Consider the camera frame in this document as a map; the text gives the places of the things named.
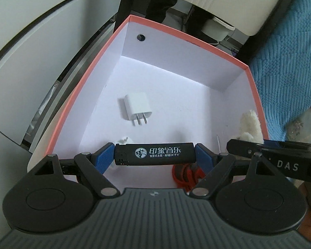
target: silver screw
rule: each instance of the silver screw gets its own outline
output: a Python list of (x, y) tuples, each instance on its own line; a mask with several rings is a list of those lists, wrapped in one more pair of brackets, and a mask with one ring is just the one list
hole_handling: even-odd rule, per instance
[(100, 193), (106, 197), (112, 197), (117, 194), (117, 190), (113, 187), (105, 187), (100, 191)]
[(198, 197), (204, 197), (208, 195), (209, 191), (206, 188), (197, 187), (192, 190), (192, 193)]
[(263, 154), (262, 153), (254, 153), (253, 155), (257, 156), (257, 157), (262, 157)]

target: metal prong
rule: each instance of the metal prong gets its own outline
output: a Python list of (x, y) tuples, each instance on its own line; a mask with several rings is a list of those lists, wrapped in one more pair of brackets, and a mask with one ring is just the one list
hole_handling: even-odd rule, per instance
[(148, 121), (146, 120), (145, 114), (143, 113), (144, 123), (147, 124)]
[(140, 125), (141, 122), (140, 122), (140, 120), (139, 120), (139, 118), (138, 118), (138, 114), (136, 114), (136, 117), (137, 117), (138, 124)]
[(219, 140), (219, 136), (218, 136), (218, 135), (216, 135), (216, 138), (217, 138), (217, 140), (218, 140), (219, 153), (221, 153), (221, 147), (220, 147), (220, 140)]

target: plug prong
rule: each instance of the plug prong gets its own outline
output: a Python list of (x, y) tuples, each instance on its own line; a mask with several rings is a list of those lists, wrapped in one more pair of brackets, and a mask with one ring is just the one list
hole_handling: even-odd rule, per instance
[(147, 124), (148, 121), (146, 120), (145, 114), (143, 113), (144, 123)]
[(138, 118), (138, 114), (136, 114), (136, 117), (137, 117), (138, 124), (140, 125), (141, 122), (140, 122), (140, 120), (139, 120), (139, 118)]

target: blue blanket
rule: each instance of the blue blanket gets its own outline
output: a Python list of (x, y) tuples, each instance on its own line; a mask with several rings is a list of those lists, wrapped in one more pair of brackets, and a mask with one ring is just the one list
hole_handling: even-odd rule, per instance
[(285, 125), (311, 106), (311, 0), (294, 0), (252, 59), (271, 140), (285, 140)]

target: charger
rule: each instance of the charger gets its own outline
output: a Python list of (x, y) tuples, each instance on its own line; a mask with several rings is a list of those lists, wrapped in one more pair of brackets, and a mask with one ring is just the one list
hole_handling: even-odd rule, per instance
[(124, 104), (126, 105), (128, 118), (130, 121), (137, 120), (138, 124), (141, 124), (141, 119), (146, 120), (152, 114), (148, 97), (146, 93), (131, 93), (124, 97)]

